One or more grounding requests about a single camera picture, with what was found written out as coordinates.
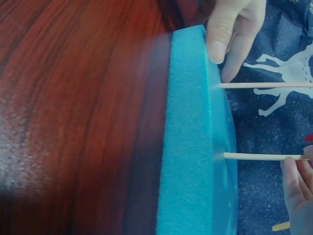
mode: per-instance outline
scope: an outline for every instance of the wooden table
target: wooden table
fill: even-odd
[[[0,234],[155,233],[171,32],[195,7],[0,0]]]

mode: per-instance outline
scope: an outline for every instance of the bamboo skewer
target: bamboo skewer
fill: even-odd
[[[277,232],[277,231],[281,231],[281,230],[285,230],[285,229],[289,229],[289,228],[290,228],[290,222],[288,221],[285,223],[274,225],[272,227],[272,231]]]
[[[292,157],[295,160],[306,160],[304,155],[224,153],[224,158],[237,160],[281,161],[288,157]]]
[[[223,89],[240,89],[240,88],[313,88],[313,83],[307,82],[246,82],[246,83],[221,83]]]

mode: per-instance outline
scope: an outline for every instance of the blue cloth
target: blue cloth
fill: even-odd
[[[233,82],[313,82],[312,13],[310,0],[268,0],[264,25]],[[238,152],[301,154],[308,145],[303,139],[313,133],[313,89],[242,89],[227,95]],[[289,219],[279,162],[239,161],[238,167],[238,234],[273,234],[273,225]]]

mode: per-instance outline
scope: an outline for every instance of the deer silhouette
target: deer silhouette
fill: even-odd
[[[271,60],[275,62],[278,66],[273,67],[266,64],[255,64],[251,65],[244,63],[244,67],[255,68],[267,70],[270,72],[280,73],[282,79],[285,82],[313,82],[313,77],[311,75],[309,59],[313,55],[313,43],[308,45],[305,50],[300,51],[293,55],[289,60],[282,61],[278,58],[262,54],[260,58],[256,60],[258,63],[265,62],[266,60]],[[278,100],[267,110],[259,110],[260,116],[267,117],[276,109],[282,107],[286,104],[288,95],[291,92],[298,92],[308,95],[310,98],[313,98],[313,89],[311,88],[271,88],[260,90],[255,88],[253,92],[256,95],[268,94],[273,96],[278,96]]]

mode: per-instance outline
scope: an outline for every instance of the blue foam board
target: blue foam board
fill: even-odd
[[[235,130],[202,25],[172,38],[157,235],[235,235]]]

